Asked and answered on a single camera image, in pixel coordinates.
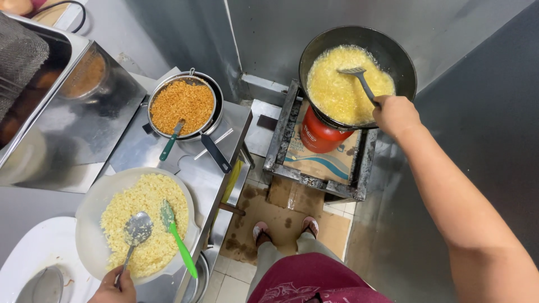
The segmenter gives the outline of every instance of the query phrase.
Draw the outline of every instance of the person's right hand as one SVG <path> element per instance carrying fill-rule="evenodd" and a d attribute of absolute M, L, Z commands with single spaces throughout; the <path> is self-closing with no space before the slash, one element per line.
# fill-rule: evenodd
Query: person's right hand
<path fill-rule="evenodd" d="M 122 271 L 123 265 L 109 271 L 101 281 L 98 290 L 88 303 L 136 303 L 136 290 L 129 270 L 120 276 L 120 286 L 122 290 L 114 287 L 116 276 Z"/>
<path fill-rule="evenodd" d="M 374 100 L 382 108 L 376 106 L 372 116 L 380 129 L 393 139 L 397 140 L 410 129 L 422 126 L 419 113 L 408 98 L 384 95 L 376 96 Z"/>

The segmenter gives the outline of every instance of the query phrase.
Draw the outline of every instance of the red shirt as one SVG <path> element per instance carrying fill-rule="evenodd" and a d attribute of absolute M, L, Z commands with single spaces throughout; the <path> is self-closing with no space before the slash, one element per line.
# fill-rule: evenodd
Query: red shirt
<path fill-rule="evenodd" d="M 277 261 L 247 303 L 303 303 L 317 292 L 324 303 L 392 303 L 348 267 L 317 252 Z"/>

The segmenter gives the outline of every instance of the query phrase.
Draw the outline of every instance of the white tile floor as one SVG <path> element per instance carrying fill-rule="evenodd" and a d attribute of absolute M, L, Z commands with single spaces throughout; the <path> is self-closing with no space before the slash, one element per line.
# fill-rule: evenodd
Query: white tile floor
<path fill-rule="evenodd" d="M 249 171 L 245 183 L 251 184 L 259 188 L 268 188 L 271 184 L 271 176 L 265 176 L 262 172 L 264 165 L 263 157 L 252 155 L 255 162 L 255 169 Z M 356 209 L 356 202 L 340 203 L 324 205 L 324 211 L 350 219 L 348 226 L 348 235 L 352 227 L 352 219 Z M 203 303 L 228 303 L 228 302 L 245 302 L 247 292 L 257 267 L 251 264 L 231 260 L 223 256 L 218 256 L 212 272 L 206 295 Z"/>

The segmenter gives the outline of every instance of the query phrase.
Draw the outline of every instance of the black cable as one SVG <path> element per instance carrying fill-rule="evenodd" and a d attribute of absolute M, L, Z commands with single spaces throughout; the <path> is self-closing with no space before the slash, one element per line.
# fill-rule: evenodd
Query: black cable
<path fill-rule="evenodd" d="M 72 33 L 76 33 L 76 32 L 78 32 L 78 31 L 81 29 L 81 27 L 84 25 L 84 22 L 86 21 L 86 9 L 84 8 L 84 5 L 83 5 L 82 3 L 80 3 L 80 2 L 78 2 L 78 1 L 74 1 L 74 0 L 62 0 L 62 1 L 60 1 L 60 2 L 56 2 L 56 3 L 54 3 L 54 4 L 47 5 L 46 7 L 40 8 L 40 9 L 38 9 L 37 11 L 35 11 L 34 13 L 30 14 L 30 15 L 29 15 L 29 18 L 31 19 L 31 18 L 33 18 L 35 15 L 37 15 L 37 14 L 43 12 L 43 11 L 46 11 L 46 10 L 48 10 L 48 9 L 51 9 L 51 8 L 53 8 L 53 7 L 55 7 L 55 6 L 58 6 L 58 5 L 61 5 L 61 4 L 64 4 L 64 3 L 79 4 L 79 5 L 80 5 L 80 8 L 82 8 L 82 20 L 81 20 L 79 26 L 77 26 L 77 28 L 74 29 L 74 30 L 72 31 Z"/>

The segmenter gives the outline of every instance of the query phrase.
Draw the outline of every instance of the sandal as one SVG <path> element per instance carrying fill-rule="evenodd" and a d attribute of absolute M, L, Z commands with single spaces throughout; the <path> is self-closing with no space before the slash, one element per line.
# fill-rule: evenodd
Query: sandal
<path fill-rule="evenodd" d="M 314 229 L 316 230 L 316 232 L 314 232 L 314 230 L 312 230 L 312 229 L 310 228 L 310 223 L 309 223 L 309 224 L 307 224 L 307 227 L 304 228 L 304 229 L 301 231 L 301 233 L 304 233 L 304 232 L 306 232 L 307 230 L 309 230 L 309 231 L 313 234 L 314 238 L 316 239 L 316 237 L 318 236 L 318 223 L 316 222 L 315 218 L 313 218 L 313 217 L 306 217 L 305 219 L 303 219 L 303 222 L 301 223 L 301 226 L 303 226 L 303 225 L 305 224 L 305 222 L 307 222 L 307 221 L 313 222 L 313 224 L 314 224 Z"/>
<path fill-rule="evenodd" d="M 268 225 L 262 221 L 258 222 L 257 224 L 254 225 L 254 228 L 253 228 L 253 239 L 254 239 L 254 244 L 258 247 L 258 240 L 260 240 L 260 237 L 262 235 L 266 235 L 266 237 L 268 237 L 270 240 L 270 242 L 273 242 L 273 239 L 271 238 L 271 236 L 266 232 L 266 230 L 268 230 Z"/>

